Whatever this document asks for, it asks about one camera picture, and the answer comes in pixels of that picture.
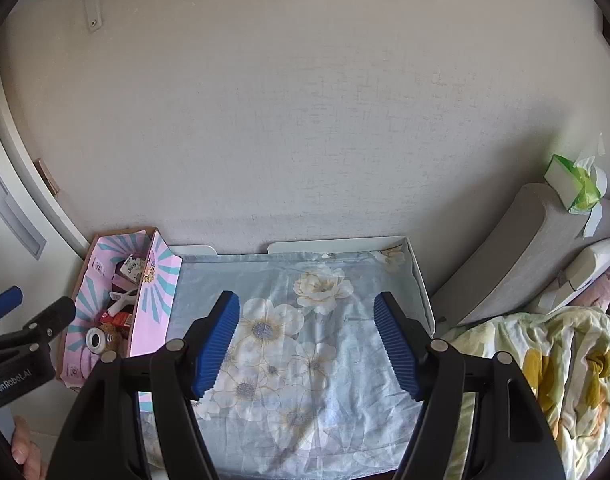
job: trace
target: gray recessed handle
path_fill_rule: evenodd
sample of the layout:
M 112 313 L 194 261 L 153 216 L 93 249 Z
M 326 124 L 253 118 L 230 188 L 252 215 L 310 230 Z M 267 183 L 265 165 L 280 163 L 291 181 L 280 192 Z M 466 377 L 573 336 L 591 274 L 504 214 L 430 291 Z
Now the gray recessed handle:
M 41 257 L 41 252 L 47 241 L 40 232 L 36 230 L 29 218 L 23 213 L 13 196 L 10 195 L 8 188 L 0 178 L 0 217 L 14 233 L 18 241 L 37 260 Z

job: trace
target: fingernail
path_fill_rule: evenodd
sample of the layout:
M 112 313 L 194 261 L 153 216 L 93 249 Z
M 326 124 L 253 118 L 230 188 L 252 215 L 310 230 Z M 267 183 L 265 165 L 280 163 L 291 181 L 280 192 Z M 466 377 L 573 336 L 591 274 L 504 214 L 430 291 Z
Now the fingernail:
M 23 453 L 21 453 L 18 449 L 12 451 L 12 458 L 14 459 L 14 462 L 19 465 L 23 463 Z

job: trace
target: yellow and white blanket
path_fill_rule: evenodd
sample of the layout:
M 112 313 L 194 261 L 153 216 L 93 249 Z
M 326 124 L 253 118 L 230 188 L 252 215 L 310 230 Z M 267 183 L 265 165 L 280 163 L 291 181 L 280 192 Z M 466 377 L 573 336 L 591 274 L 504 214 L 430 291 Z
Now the yellow and white blanket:
M 496 317 L 445 336 L 464 354 L 509 352 L 547 418 L 568 480 L 582 480 L 610 447 L 610 317 L 570 306 L 553 314 Z M 462 475 L 474 408 L 466 394 L 446 478 Z

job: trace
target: silver screw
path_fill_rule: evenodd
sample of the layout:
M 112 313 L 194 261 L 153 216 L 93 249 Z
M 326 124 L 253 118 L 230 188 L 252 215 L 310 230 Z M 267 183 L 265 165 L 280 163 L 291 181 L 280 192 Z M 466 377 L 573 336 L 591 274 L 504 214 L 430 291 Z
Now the silver screw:
M 170 352 L 178 352 L 179 350 L 183 349 L 183 346 L 185 346 L 185 341 L 182 339 L 172 339 L 172 341 L 167 342 L 165 348 L 167 348 Z
M 449 346 L 442 339 L 432 339 L 432 342 L 429 343 L 429 346 L 432 347 L 437 352 L 445 352 Z
M 103 352 L 101 354 L 101 361 L 104 363 L 111 363 L 116 359 L 117 355 L 114 350 L 108 350 L 107 352 Z
M 508 352 L 498 352 L 498 362 L 504 365 L 510 365 L 514 361 L 514 358 Z

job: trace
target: pink cloth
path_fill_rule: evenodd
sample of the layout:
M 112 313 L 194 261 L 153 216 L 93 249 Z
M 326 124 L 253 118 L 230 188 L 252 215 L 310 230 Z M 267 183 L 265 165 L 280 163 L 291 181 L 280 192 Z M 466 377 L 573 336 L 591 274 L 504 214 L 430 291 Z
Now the pink cloth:
M 600 306 L 603 311 L 610 304 L 610 268 L 602 273 L 572 302 L 574 306 Z

